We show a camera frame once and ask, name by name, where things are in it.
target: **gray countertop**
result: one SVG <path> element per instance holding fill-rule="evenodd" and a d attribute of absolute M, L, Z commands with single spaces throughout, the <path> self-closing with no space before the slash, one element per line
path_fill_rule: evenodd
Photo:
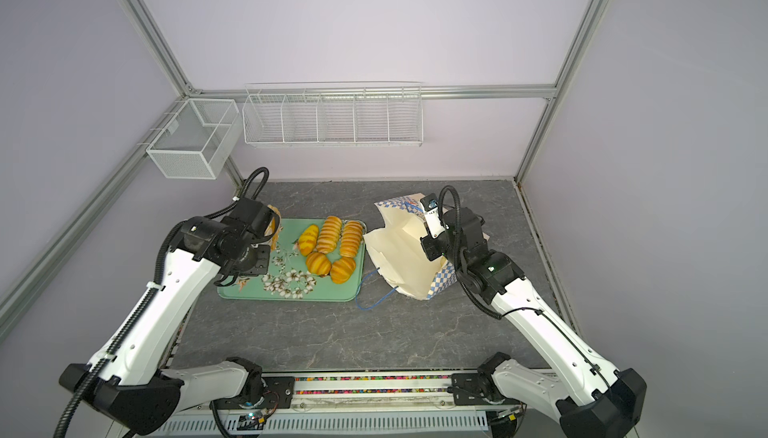
<path fill-rule="evenodd" d="M 259 200 L 278 207 L 284 218 L 335 214 L 384 226 L 375 202 L 404 194 L 437 193 L 444 182 L 268 183 Z M 506 181 L 452 182 L 462 206 L 485 218 L 489 245 L 508 254 L 553 308 L 528 223 Z M 366 256 L 363 272 L 375 270 Z M 360 289 L 362 306 L 391 288 L 371 277 Z M 264 371 L 475 368 L 497 351 L 524 366 L 548 367 L 506 320 L 486 317 L 457 284 L 433 299 L 419 301 L 394 293 L 378 307 L 360 311 L 354 300 L 226 300 L 213 285 L 200 294 L 181 337 L 173 368 L 215 364 L 242 356 Z"/>

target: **metal wire rack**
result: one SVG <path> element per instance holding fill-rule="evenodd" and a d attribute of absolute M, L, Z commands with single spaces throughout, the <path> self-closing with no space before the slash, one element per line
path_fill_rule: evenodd
<path fill-rule="evenodd" d="M 424 141 L 418 84 L 331 88 L 246 86 L 245 141 L 254 146 L 421 145 Z"/>
<path fill-rule="evenodd" d="M 147 147 L 166 178 L 213 180 L 240 137 L 232 99 L 188 98 Z"/>

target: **paper bag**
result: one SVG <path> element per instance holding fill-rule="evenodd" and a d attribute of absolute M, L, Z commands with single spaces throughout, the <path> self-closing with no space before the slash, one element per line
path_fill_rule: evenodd
<path fill-rule="evenodd" d="M 418 200 L 423 197 L 410 194 L 376 203 L 384 228 L 363 237 L 379 274 L 398 292 L 418 300 L 428 300 L 456 282 L 448 260 L 430 261 L 422 250 L 420 238 L 427 230 Z"/>

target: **white mesh basket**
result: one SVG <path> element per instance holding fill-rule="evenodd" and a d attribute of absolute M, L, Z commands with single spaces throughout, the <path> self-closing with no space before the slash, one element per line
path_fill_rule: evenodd
<path fill-rule="evenodd" d="M 147 147 L 166 178 L 214 180 L 242 133 L 234 100 L 188 98 Z"/>
<path fill-rule="evenodd" d="M 254 146 L 421 145 L 421 93 L 251 92 L 243 104 L 245 141 Z"/>

